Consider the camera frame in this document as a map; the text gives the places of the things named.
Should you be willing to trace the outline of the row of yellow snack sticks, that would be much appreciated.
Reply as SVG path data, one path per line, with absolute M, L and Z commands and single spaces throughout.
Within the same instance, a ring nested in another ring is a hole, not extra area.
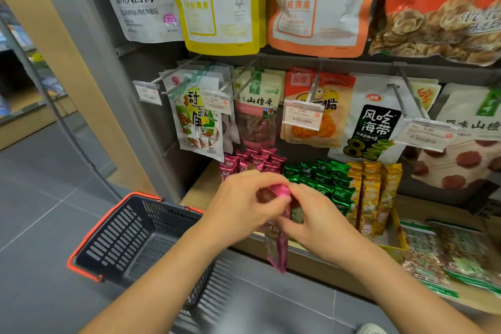
M 345 217 L 365 238 L 374 241 L 383 235 L 393 210 L 394 199 L 403 175 L 400 163 L 347 162 L 352 179 L 351 207 Z

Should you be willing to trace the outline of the orange dried fruit bag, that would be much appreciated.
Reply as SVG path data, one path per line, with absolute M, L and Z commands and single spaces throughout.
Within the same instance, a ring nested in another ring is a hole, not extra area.
M 283 124 L 280 137 L 290 144 L 333 148 L 344 134 L 356 80 L 353 76 L 292 67 L 285 74 L 284 100 L 305 102 L 316 76 L 318 85 L 311 103 L 324 108 L 319 130 Z

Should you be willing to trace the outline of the person's left hand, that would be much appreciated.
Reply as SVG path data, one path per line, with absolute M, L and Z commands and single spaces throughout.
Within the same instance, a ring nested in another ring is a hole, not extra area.
M 209 242 L 218 251 L 244 240 L 268 220 L 278 219 L 251 218 L 251 192 L 279 184 L 288 187 L 289 183 L 280 174 L 258 170 L 229 176 L 221 183 L 199 221 L 201 232 L 208 235 Z

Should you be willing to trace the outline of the grey shopping basket orange rim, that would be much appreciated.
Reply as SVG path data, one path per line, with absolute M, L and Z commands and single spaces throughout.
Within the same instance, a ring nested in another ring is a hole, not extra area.
M 97 283 L 127 288 L 143 276 L 204 214 L 190 205 L 130 193 L 84 237 L 67 267 Z M 229 307 L 235 263 L 219 255 L 188 296 L 174 328 L 185 334 L 216 334 Z

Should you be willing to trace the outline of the white seaweed snack bag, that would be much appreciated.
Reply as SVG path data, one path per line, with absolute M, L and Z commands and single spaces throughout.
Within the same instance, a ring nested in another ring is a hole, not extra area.
M 342 163 L 382 162 L 394 164 L 405 145 L 393 139 L 404 119 L 421 118 L 414 98 L 399 76 L 351 72 L 355 77 L 353 97 L 340 144 L 329 149 L 328 157 Z M 440 91 L 437 84 L 410 81 L 429 111 Z

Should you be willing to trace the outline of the yellow-edged dried fruit bag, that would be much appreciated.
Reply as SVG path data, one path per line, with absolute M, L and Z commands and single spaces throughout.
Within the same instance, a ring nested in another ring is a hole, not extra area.
M 176 0 L 188 51 L 212 56 L 259 53 L 266 0 Z

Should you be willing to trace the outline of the person's right hand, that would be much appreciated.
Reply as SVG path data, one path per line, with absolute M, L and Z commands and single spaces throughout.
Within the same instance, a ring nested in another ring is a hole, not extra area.
M 304 184 L 288 187 L 303 210 L 304 222 L 279 216 L 280 230 L 323 260 L 346 270 L 352 267 L 364 238 L 325 195 Z

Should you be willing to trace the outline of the pile of green candy packs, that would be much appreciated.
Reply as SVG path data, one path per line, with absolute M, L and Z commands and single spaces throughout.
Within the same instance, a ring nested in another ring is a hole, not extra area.
M 356 216 L 362 166 L 318 158 L 315 162 L 303 160 L 296 165 L 285 163 L 282 174 L 290 181 L 307 185 L 329 198 L 347 219 Z

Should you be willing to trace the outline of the orange-edged nut bag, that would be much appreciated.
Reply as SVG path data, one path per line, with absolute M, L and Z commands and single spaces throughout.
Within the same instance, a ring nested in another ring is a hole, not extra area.
M 356 58 L 363 54 L 375 0 L 270 0 L 267 40 L 274 49 L 304 56 Z

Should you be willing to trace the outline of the black plastic crate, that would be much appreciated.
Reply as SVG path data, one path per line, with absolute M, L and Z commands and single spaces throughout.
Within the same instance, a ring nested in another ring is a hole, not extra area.
M 501 218 L 501 186 L 486 180 L 466 204 L 465 209 L 474 216 Z

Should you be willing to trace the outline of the pile of pink candy packs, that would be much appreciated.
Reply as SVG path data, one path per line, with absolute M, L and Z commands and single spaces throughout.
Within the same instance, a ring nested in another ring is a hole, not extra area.
M 252 169 L 282 174 L 286 161 L 285 157 L 277 154 L 274 147 L 247 148 L 244 152 L 236 150 L 234 154 L 224 155 L 224 160 L 219 165 L 220 177 L 225 181 L 231 175 Z

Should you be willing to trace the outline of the pink snack packet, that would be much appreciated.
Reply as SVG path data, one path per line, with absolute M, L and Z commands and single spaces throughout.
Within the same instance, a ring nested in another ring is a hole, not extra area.
M 272 185 L 266 189 L 260 189 L 256 198 L 260 203 L 267 203 L 278 197 L 291 196 L 290 190 L 284 185 Z M 282 215 L 294 223 L 303 224 L 304 214 L 299 202 L 291 197 L 291 204 L 283 211 Z M 276 224 L 276 220 L 268 220 L 259 229 L 265 236 L 267 259 L 270 264 L 281 274 L 287 269 L 289 253 L 289 236 Z

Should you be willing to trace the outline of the white tamarind pouch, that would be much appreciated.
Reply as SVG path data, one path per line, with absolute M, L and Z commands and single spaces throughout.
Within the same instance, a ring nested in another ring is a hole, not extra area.
M 223 84 L 221 73 L 203 70 L 178 69 L 163 83 L 171 106 L 179 147 L 224 160 L 222 114 L 210 110 L 202 91 L 219 91 Z

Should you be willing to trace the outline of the person's left forearm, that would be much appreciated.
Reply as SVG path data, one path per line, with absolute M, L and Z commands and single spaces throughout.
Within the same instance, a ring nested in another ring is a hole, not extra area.
M 197 281 L 224 249 L 210 231 L 203 221 L 191 227 L 79 334 L 168 334 Z

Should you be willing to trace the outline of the red dried slices bag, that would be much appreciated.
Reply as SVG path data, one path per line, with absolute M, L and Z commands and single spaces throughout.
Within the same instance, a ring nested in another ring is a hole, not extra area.
M 384 12 L 371 55 L 478 66 L 501 59 L 501 0 L 385 0 Z

